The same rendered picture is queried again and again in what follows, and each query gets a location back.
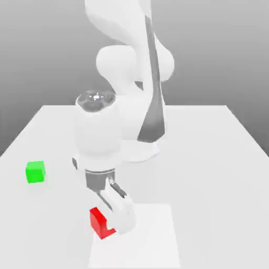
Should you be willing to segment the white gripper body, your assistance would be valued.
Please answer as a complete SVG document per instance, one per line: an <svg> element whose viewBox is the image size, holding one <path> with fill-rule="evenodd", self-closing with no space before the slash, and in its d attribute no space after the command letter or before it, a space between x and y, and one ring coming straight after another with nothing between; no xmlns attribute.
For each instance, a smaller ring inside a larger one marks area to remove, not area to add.
<svg viewBox="0 0 269 269"><path fill-rule="evenodd" d="M99 197L111 212L116 223L135 222L133 201L116 182L106 182Z"/></svg>

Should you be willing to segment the small red cube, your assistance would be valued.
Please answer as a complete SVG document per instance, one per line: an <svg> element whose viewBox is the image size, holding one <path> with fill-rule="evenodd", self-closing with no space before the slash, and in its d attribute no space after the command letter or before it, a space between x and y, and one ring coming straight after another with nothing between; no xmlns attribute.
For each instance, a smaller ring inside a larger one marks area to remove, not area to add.
<svg viewBox="0 0 269 269"><path fill-rule="evenodd" d="M101 240L116 233L116 230L114 228L108 229L107 219L97 207L90 209L89 216L90 225Z"/></svg>

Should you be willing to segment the small green cube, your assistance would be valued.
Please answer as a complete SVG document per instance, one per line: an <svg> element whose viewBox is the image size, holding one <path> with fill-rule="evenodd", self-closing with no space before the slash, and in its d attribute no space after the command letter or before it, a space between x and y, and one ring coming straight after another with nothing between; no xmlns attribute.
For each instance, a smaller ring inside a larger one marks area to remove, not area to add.
<svg viewBox="0 0 269 269"><path fill-rule="evenodd" d="M38 183L45 181L45 164L44 161L30 161L27 163L26 178L28 183Z"/></svg>

